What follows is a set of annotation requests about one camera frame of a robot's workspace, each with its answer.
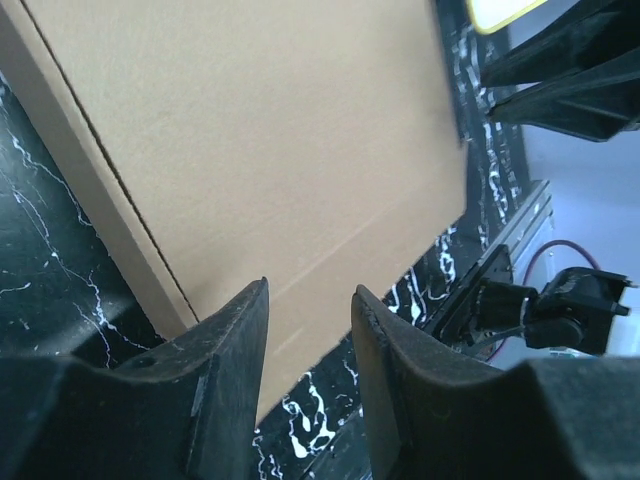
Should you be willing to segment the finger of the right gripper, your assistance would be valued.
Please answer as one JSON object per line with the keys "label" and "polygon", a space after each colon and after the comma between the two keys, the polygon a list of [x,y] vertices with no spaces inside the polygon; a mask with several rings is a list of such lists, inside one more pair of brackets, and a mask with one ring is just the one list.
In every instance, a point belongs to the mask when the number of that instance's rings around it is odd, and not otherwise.
{"label": "finger of the right gripper", "polygon": [[637,1],[579,1],[549,26],[485,65],[489,87],[553,80],[588,70],[639,46]]}
{"label": "finger of the right gripper", "polygon": [[496,103],[489,117],[592,142],[639,129],[639,50],[556,80],[540,82]]}

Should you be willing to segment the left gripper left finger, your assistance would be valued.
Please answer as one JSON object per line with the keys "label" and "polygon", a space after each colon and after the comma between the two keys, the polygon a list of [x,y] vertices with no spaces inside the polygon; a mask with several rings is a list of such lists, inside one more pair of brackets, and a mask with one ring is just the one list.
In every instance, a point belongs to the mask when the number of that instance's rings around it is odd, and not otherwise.
{"label": "left gripper left finger", "polygon": [[266,279],[119,368],[1,361],[5,479],[246,479],[269,319]]}

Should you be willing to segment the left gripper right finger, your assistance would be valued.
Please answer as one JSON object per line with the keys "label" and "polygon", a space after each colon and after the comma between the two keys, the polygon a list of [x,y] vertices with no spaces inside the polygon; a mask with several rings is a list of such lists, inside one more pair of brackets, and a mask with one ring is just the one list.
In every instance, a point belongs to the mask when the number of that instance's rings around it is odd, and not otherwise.
{"label": "left gripper right finger", "polygon": [[502,371],[393,314],[351,303],[376,479],[635,479],[639,362],[538,358]]}

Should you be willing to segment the large cardboard box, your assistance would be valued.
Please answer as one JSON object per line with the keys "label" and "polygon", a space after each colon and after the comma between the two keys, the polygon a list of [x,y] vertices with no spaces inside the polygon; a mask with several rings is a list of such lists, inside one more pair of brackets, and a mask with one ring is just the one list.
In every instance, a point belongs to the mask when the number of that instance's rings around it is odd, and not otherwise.
{"label": "large cardboard box", "polygon": [[465,209],[431,1],[5,1],[1,70],[160,335],[268,280],[259,417]]}

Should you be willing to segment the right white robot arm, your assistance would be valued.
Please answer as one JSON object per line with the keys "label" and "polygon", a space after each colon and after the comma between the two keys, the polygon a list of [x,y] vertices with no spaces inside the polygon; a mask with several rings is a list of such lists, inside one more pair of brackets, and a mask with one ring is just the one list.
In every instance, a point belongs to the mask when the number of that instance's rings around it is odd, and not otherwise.
{"label": "right white robot arm", "polygon": [[[495,122],[529,125],[591,142],[639,127],[639,4],[578,1],[548,27],[489,63],[485,87],[522,85],[488,111]],[[629,308],[629,280],[595,267],[558,273],[541,291],[475,266],[437,312],[429,333],[475,356],[520,337],[534,349],[604,354],[611,323]]]}

